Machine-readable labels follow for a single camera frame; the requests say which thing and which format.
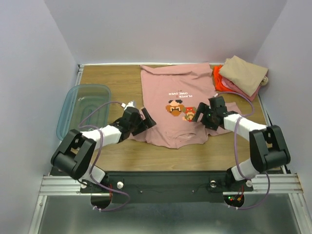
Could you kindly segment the pink printed t-shirt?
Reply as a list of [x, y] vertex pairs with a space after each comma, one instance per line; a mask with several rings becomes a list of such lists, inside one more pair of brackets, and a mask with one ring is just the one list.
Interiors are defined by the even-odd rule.
[[208, 104], [216, 95], [212, 73], [209, 63], [157, 68], [142, 65], [143, 106], [156, 125], [130, 139], [179, 149], [189, 144], [203, 144], [209, 136], [227, 134], [221, 127], [210, 130], [192, 121], [199, 104]]

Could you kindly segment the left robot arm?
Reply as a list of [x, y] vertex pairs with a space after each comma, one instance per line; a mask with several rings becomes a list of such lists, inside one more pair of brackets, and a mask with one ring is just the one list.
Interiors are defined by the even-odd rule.
[[91, 162], [94, 151], [100, 155], [104, 146], [118, 144], [130, 136], [139, 135], [156, 126], [146, 108], [125, 107], [123, 114], [105, 127], [88, 132], [70, 130], [52, 155], [51, 175], [69, 176], [74, 180], [89, 181], [97, 192], [109, 187], [105, 172]]

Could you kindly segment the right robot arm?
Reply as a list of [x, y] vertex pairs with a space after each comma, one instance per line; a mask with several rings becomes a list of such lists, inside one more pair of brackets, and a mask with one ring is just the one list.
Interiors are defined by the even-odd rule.
[[234, 132], [235, 144], [238, 135], [249, 142], [250, 158], [241, 163], [238, 162], [237, 146], [234, 147], [236, 165], [226, 171], [224, 184], [227, 189], [236, 190], [243, 180], [290, 163], [291, 156], [279, 126], [258, 124], [227, 110], [223, 97], [210, 98], [209, 103], [199, 103], [193, 122], [200, 121], [210, 130], [223, 128]]

